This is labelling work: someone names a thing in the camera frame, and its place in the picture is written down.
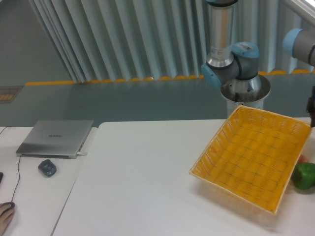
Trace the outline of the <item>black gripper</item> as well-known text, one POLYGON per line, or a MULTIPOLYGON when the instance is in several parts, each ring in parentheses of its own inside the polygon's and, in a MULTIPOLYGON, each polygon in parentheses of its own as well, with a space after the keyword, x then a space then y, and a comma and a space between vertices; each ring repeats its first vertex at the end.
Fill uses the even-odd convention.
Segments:
POLYGON ((315 86, 312 87, 312 95, 309 97, 307 102, 307 113, 311 118, 311 127, 315 126, 315 86))

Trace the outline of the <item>person's hand on mouse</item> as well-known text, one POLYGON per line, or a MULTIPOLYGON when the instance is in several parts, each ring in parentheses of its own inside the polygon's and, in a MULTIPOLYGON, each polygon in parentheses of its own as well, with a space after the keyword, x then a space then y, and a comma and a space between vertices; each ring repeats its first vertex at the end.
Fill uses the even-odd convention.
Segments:
POLYGON ((2 206, 0 205, 0 235, 3 235, 4 231, 6 230, 7 226, 13 219, 14 213, 15 213, 15 208, 11 209, 4 214, 3 211, 7 208, 7 206, 2 206))

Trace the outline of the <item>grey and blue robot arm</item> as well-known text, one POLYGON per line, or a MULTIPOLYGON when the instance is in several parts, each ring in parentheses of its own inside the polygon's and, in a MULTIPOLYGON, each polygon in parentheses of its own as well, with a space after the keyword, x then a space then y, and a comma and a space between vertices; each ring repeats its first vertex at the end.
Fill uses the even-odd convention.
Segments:
MULTIPOLYGON (((214 22, 211 49, 201 66, 205 80, 227 103, 227 116, 239 105, 263 109, 270 82, 258 74, 259 49, 251 42, 231 43, 234 6, 238 0, 206 0, 214 22)), ((295 13, 315 26, 314 0, 283 0, 295 13)), ((283 39, 283 50, 293 58, 315 67, 315 29, 292 29, 283 39)))

